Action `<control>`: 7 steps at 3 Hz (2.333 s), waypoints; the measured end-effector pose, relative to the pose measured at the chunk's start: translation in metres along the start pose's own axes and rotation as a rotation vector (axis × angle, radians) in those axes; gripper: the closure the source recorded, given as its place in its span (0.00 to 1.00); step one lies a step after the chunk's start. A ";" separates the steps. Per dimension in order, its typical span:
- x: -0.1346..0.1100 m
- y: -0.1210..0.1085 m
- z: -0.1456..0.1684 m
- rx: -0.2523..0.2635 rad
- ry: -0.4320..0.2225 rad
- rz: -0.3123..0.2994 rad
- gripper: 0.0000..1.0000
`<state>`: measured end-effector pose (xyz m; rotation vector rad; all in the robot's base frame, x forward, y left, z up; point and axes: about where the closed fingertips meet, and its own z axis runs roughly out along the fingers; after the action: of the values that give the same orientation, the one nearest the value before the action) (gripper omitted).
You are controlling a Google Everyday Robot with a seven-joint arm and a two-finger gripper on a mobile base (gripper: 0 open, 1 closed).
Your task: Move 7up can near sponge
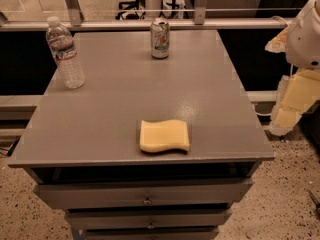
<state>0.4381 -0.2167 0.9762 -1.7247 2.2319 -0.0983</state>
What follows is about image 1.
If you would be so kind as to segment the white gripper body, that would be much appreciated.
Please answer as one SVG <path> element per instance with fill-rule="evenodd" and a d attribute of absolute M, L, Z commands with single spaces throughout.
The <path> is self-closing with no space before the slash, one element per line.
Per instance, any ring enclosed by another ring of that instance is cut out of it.
<path fill-rule="evenodd" d="M 296 67 L 320 69 L 320 0 L 309 0 L 290 23 L 286 60 Z"/>

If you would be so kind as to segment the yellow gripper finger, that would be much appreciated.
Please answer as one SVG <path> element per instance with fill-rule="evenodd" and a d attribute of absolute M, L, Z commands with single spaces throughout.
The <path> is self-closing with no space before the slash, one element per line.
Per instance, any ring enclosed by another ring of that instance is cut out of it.
<path fill-rule="evenodd" d="M 283 76 L 277 89 L 277 99 L 271 112 L 269 131 L 283 136 L 293 130 L 302 115 L 320 99 L 320 71 L 298 69 Z"/>
<path fill-rule="evenodd" d="M 282 53 L 286 51 L 288 27 L 283 29 L 277 36 L 271 39 L 265 46 L 265 50 L 272 53 Z"/>

